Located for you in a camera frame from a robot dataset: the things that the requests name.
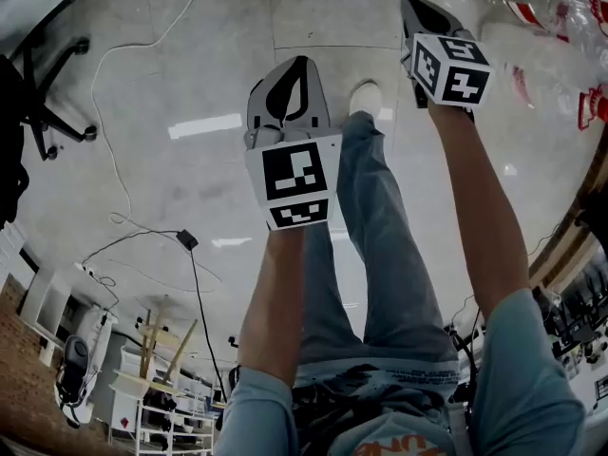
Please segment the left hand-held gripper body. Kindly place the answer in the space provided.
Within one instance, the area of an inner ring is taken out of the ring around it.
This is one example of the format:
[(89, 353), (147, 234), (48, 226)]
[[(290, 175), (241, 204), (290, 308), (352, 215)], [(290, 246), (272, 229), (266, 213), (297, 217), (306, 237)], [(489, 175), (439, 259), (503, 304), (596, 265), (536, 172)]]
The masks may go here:
[(252, 89), (244, 160), (272, 231), (332, 216), (342, 132), (332, 126), (317, 67), (298, 55)]

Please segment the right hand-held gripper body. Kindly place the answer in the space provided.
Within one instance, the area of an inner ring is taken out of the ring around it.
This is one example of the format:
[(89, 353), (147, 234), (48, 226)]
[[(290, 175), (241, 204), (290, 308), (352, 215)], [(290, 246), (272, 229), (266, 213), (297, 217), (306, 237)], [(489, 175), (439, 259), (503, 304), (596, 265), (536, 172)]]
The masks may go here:
[(401, 0), (406, 55), (401, 63), (416, 106), (461, 108), (469, 118), (494, 80), (485, 46), (450, 12), (428, 0)]

